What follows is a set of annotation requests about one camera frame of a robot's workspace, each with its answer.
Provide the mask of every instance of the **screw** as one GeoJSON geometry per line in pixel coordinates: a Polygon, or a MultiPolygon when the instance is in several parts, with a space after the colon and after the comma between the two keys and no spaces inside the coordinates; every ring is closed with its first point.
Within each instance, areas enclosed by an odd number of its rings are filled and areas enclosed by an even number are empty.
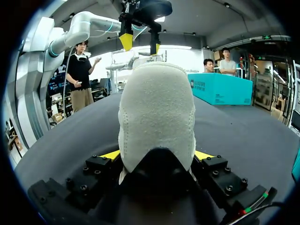
{"type": "Polygon", "coordinates": [[[218,175],[219,175],[219,171],[218,171],[218,170],[213,171],[213,172],[212,172],[212,175],[213,175],[214,177],[218,176],[218,175]]]}
{"type": "Polygon", "coordinates": [[[225,168],[225,172],[230,173],[231,172],[231,168],[230,167],[226,167],[225,168]]]}
{"type": "Polygon", "coordinates": [[[41,198],[39,199],[39,201],[40,201],[41,203],[45,203],[45,202],[46,202],[46,198],[41,197],[41,198]]]}
{"type": "Polygon", "coordinates": [[[81,185],[81,186],[80,186],[80,189],[81,189],[82,191],[86,191],[86,190],[88,189],[88,186],[86,186],[86,185],[81,185]]]}
{"type": "Polygon", "coordinates": [[[226,191],[231,192],[233,190],[233,186],[229,185],[226,187],[226,191]]]}
{"type": "Polygon", "coordinates": [[[248,183],[247,178],[243,178],[243,179],[242,179],[242,183],[243,183],[243,184],[247,184],[247,183],[248,183]]]}
{"type": "Polygon", "coordinates": [[[71,188],[74,185],[74,182],[69,177],[66,179],[66,183],[67,183],[67,188],[71,188]]]}
{"type": "Polygon", "coordinates": [[[54,196],[54,195],[55,195],[55,192],[54,192],[54,191],[49,191],[49,192],[48,192],[48,196],[51,197],[51,196],[54,196]]]}

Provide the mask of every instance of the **man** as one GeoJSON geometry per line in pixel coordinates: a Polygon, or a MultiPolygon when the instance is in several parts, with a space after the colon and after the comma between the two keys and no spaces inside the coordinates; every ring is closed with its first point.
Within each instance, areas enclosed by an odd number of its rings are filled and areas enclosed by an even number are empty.
{"type": "Polygon", "coordinates": [[[205,73],[214,73],[214,61],[211,59],[205,59],[204,62],[204,72],[205,73]]]}
{"type": "Polygon", "coordinates": [[[222,74],[235,76],[236,64],[234,61],[230,60],[230,51],[228,48],[223,48],[222,50],[224,59],[220,61],[220,72],[222,74]]]}
{"type": "Polygon", "coordinates": [[[76,52],[71,55],[67,70],[67,80],[71,83],[71,101],[73,113],[94,102],[90,88],[89,75],[94,71],[100,59],[96,59],[91,66],[88,57],[83,53],[88,41],[78,43],[76,52]]]}

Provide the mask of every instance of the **wall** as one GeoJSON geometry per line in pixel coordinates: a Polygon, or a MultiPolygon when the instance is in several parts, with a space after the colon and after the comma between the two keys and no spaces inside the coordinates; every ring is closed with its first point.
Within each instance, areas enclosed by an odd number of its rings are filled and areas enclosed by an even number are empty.
{"type": "Polygon", "coordinates": [[[257,70],[260,74],[263,74],[266,69],[270,68],[271,74],[273,74],[273,63],[271,61],[263,61],[263,60],[257,60],[256,64],[258,66],[257,70]]]}
{"type": "Polygon", "coordinates": [[[101,78],[107,78],[107,72],[109,70],[105,69],[105,67],[111,65],[112,63],[112,53],[108,52],[105,54],[101,54],[98,56],[94,56],[89,58],[91,65],[94,64],[95,59],[101,57],[101,61],[96,65],[93,73],[90,75],[90,80],[98,79],[100,81],[101,78]]]}
{"type": "MultiPolygon", "coordinates": [[[[102,60],[95,67],[94,72],[90,75],[90,80],[106,78],[107,70],[105,67],[109,66],[112,60],[115,63],[129,62],[129,60],[138,53],[150,52],[148,46],[144,47],[134,47],[128,52],[118,52],[113,53],[111,58],[111,53],[102,54],[102,60]]],[[[210,50],[197,50],[197,49],[170,49],[170,48],[160,48],[158,54],[165,54],[167,52],[166,58],[167,62],[175,64],[179,67],[184,68],[187,72],[204,72],[203,60],[204,56],[206,58],[212,58],[213,53],[210,50]]],[[[93,64],[95,58],[98,56],[90,58],[91,64],[93,64]]],[[[122,70],[115,72],[118,76],[118,82],[126,82],[129,76],[132,74],[132,70],[122,70]]]]}

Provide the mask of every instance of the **bolt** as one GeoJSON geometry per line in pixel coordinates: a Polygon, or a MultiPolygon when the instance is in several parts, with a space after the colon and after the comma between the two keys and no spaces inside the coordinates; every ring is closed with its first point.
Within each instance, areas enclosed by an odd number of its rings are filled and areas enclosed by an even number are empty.
{"type": "Polygon", "coordinates": [[[46,198],[41,197],[41,198],[39,199],[39,201],[40,201],[41,203],[45,203],[45,202],[46,202],[46,198]]]}
{"type": "Polygon", "coordinates": [[[81,186],[80,186],[80,189],[81,189],[82,191],[86,191],[86,190],[88,189],[88,186],[86,186],[86,185],[81,185],[81,186]]]}
{"type": "Polygon", "coordinates": [[[226,167],[225,168],[225,172],[230,173],[231,172],[231,168],[230,167],[226,167]]]}
{"type": "Polygon", "coordinates": [[[233,190],[233,186],[229,185],[226,187],[227,192],[231,192],[233,190]]]}
{"type": "Polygon", "coordinates": [[[243,183],[243,184],[247,184],[247,183],[248,183],[247,178],[243,178],[243,179],[242,179],[242,183],[243,183]]]}
{"type": "Polygon", "coordinates": [[[212,175],[213,175],[214,177],[218,176],[218,175],[219,175],[219,171],[218,171],[218,170],[213,171],[213,172],[212,172],[212,175]]]}

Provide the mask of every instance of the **ceiling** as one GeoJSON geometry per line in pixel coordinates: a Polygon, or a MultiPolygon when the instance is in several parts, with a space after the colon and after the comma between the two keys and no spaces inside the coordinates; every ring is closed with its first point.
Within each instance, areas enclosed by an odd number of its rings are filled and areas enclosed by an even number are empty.
{"type": "MultiPolygon", "coordinates": [[[[122,0],[68,0],[51,17],[55,20],[56,27],[62,27],[67,31],[71,23],[69,18],[71,13],[89,11],[118,20],[122,9],[121,2],[122,0]]],[[[268,28],[270,31],[278,30],[280,26],[274,18],[268,18],[270,12],[256,0],[226,0],[231,5],[230,8],[224,6],[225,0],[170,0],[170,2],[173,13],[161,23],[162,29],[166,29],[170,34],[195,32],[198,36],[205,36],[210,47],[230,43],[241,35],[243,38],[247,35],[249,37],[259,35],[268,28]]],[[[91,31],[90,35],[89,47],[106,42],[109,36],[107,34],[101,38],[95,37],[101,35],[100,31],[91,31]]]]}

